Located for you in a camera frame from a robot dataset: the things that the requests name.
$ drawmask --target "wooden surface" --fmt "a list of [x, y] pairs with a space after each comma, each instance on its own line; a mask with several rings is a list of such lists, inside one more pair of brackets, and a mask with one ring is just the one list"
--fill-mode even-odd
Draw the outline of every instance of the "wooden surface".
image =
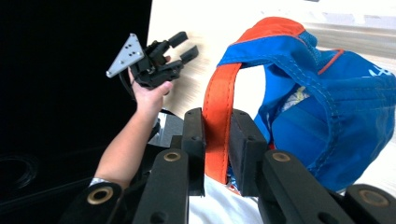
[[[196, 59], [186, 64], [181, 71], [181, 77], [174, 81], [175, 87], [165, 98], [164, 107], [181, 118], [184, 118], [184, 113], [188, 110], [202, 107], [206, 85], [227, 46], [257, 21], [274, 15], [283, 16], [265, 12], [262, 1], [255, 0], [153, 0], [148, 43], [169, 39], [172, 35], [185, 31], [189, 40], [175, 49], [170, 49], [169, 55], [173, 60], [178, 59], [178, 55], [193, 45], [197, 45], [200, 51]], [[396, 24], [393, 25], [394, 29], [377, 29], [361, 25], [355, 27], [302, 21], [300, 23], [317, 37], [320, 48], [355, 51], [396, 74]], [[234, 108], [244, 110], [254, 118], [265, 87], [263, 71], [262, 68], [255, 67], [241, 72], [244, 75], [238, 74], [235, 83]], [[260, 99], [252, 97], [254, 95], [259, 95]], [[379, 170], [373, 168], [367, 176], [375, 176], [387, 167], [394, 174], [395, 162], [386, 158], [389, 155], [395, 158], [394, 151], [396, 145], [390, 144], [378, 160], [385, 167], [381, 166]], [[393, 175], [387, 177], [387, 189], [396, 196], [395, 178]]]

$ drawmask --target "orange fabric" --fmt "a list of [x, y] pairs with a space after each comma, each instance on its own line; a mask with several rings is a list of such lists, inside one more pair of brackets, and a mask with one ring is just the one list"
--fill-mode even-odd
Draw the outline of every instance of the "orange fabric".
[[[303, 31], [304, 27], [296, 21], [279, 17], [265, 18], [245, 31], [236, 43], [274, 35], [297, 36]], [[232, 63], [219, 66], [205, 93], [205, 173], [222, 184], [227, 182], [233, 88], [241, 65]]]
[[246, 30], [236, 43], [274, 35], [297, 36], [304, 31], [305, 28], [296, 21], [280, 17], [269, 17], [257, 22], [252, 28]]
[[226, 184], [228, 143], [233, 112], [233, 86], [241, 63], [225, 64], [216, 69], [205, 93], [205, 173]]

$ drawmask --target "wrist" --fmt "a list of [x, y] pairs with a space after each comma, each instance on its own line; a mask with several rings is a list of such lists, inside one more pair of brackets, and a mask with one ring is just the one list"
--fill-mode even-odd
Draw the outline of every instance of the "wrist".
[[134, 112], [134, 117], [142, 122], [152, 125], [154, 121], [158, 118], [158, 113], [154, 110], [146, 110], [137, 108]]

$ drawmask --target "metal bracket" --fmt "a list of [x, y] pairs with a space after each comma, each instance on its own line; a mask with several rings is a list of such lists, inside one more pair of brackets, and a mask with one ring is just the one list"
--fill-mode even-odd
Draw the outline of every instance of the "metal bracket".
[[119, 55], [117, 55], [113, 64], [111, 64], [110, 68], [106, 71], [106, 75], [108, 77], [114, 77], [144, 57], [145, 54], [140, 46], [137, 36], [135, 34], [130, 34], [129, 38], [122, 46]]

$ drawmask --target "white cloth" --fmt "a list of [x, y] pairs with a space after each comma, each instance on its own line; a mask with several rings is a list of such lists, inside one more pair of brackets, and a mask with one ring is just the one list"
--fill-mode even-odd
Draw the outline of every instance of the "white cloth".
[[95, 185], [95, 184], [99, 184], [99, 183], [104, 183], [104, 182], [109, 183], [107, 180], [104, 180], [104, 179], [102, 179], [102, 178], [94, 177], [94, 178], [91, 180], [90, 186]]
[[205, 176], [205, 197], [190, 196], [190, 224], [262, 224], [257, 198], [242, 197]]

